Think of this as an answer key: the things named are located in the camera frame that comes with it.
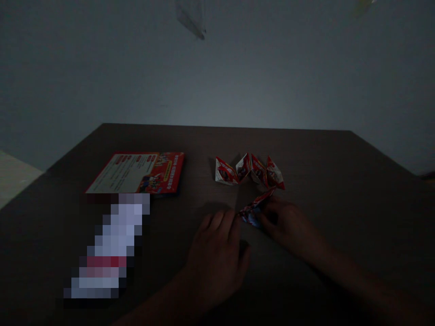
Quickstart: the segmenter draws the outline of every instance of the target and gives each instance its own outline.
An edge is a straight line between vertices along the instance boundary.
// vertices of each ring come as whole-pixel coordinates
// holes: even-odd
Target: left hand
[[[199,227],[180,272],[195,303],[207,311],[228,299],[245,278],[251,248],[239,258],[241,218],[234,210],[207,215]]]

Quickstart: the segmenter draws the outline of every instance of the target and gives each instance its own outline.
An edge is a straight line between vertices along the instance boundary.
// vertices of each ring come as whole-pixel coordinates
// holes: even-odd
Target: hanging object
[[[177,20],[197,38],[204,40],[205,7],[204,0],[175,0]]]
[[[358,0],[355,5],[355,10],[353,14],[355,17],[361,17],[364,15],[377,0]]]

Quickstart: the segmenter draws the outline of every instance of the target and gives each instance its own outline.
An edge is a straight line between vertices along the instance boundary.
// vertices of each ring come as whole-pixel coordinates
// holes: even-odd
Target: wooden tabletop
[[[63,280],[102,221],[79,198],[115,151],[185,152],[181,193],[152,202],[126,293],[105,310],[64,311]],[[299,205],[336,247],[435,303],[433,189],[354,133],[103,124],[0,211],[0,296],[8,318],[100,324],[131,310],[182,267],[203,215],[240,209],[260,193],[252,181],[214,181],[216,156],[234,164],[246,152],[271,156],[286,186],[278,195]],[[243,224],[242,238],[252,246],[243,287],[203,323],[349,323],[345,300],[327,280],[250,225]]]

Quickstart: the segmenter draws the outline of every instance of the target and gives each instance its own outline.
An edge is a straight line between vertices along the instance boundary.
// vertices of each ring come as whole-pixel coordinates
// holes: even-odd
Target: white wall
[[[435,2],[356,1],[206,0],[200,41],[168,0],[0,0],[0,149],[44,170],[102,122],[350,129],[433,170]]]

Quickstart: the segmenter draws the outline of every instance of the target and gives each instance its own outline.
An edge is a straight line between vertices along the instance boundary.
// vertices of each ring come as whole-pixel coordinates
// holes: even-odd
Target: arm
[[[163,289],[114,325],[187,325],[198,322],[242,285],[250,258],[239,258],[240,218],[233,210],[207,215],[186,265]]]
[[[266,217],[270,214],[278,215],[276,225]],[[330,246],[295,205],[272,197],[259,218],[275,241],[346,289],[374,321],[427,325],[435,320],[429,307],[390,287]]]

